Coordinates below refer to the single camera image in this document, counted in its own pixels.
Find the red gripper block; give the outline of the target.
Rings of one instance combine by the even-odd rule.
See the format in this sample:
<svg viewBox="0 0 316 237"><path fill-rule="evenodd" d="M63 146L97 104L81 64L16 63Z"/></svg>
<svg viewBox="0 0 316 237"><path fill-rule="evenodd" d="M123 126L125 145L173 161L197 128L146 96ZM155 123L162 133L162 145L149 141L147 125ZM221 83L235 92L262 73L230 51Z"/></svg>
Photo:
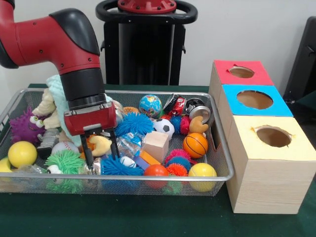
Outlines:
<svg viewBox="0 0 316 237"><path fill-rule="evenodd" d="M68 132L72 135L82 135L81 144L89 170L93 171L93 155L88 147L86 136L88 131L114 128L117 125L116 109L113 103L105 103L92 107L64 112L64 122ZM111 152L113 159L119 158L117 139L113 129L109 129Z"/></svg>

